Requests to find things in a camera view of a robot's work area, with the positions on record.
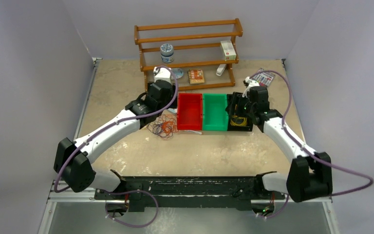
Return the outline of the black plastic bin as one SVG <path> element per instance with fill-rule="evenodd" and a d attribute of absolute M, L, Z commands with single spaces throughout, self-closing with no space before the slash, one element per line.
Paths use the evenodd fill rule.
<path fill-rule="evenodd" d="M 252 132 L 253 123 L 251 122 L 251 120 L 245 117 L 233 116 L 229 113 L 233 95 L 227 94 L 226 97 L 227 97 L 227 106 L 225 108 L 225 111 L 229 115 L 227 130 L 235 131 L 235 132 Z"/>

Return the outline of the green plastic bin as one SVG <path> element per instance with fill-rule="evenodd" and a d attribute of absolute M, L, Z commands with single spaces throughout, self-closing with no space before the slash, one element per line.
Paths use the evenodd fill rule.
<path fill-rule="evenodd" d="M 226 94 L 203 94 L 203 130 L 227 131 L 228 113 Z"/>

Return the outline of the red plastic bin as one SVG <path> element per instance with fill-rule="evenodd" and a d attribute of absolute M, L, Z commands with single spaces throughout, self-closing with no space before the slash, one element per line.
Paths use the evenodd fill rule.
<path fill-rule="evenodd" d="M 178 130 L 200 131 L 203 127 L 203 95 L 179 93 L 177 106 Z"/>

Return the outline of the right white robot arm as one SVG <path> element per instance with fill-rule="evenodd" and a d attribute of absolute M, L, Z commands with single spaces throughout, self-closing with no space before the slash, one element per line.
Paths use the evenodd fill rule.
<path fill-rule="evenodd" d="M 289 195 L 295 202 L 330 196 L 333 192 L 330 156 L 318 153 L 287 127 L 283 115 L 270 108 L 268 90 L 252 87 L 246 92 L 227 96 L 226 112 L 230 117 L 245 117 L 270 137 L 289 160 L 288 175 L 267 172 L 256 176 L 255 195 L 266 198 L 272 192 Z"/>

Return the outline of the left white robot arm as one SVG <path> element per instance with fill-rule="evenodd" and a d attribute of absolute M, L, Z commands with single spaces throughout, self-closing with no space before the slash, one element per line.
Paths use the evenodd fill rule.
<path fill-rule="evenodd" d="M 103 126 L 76 140 L 67 137 L 61 140 L 54 162 L 57 173 L 54 191 L 63 191 L 58 188 L 63 179 L 75 193 L 91 187 L 107 191 L 113 199 L 121 199 L 126 186 L 118 173 L 95 169 L 92 164 L 115 143 L 155 121 L 177 99 L 177 93 L 177 83 L 159 79 Z"/>

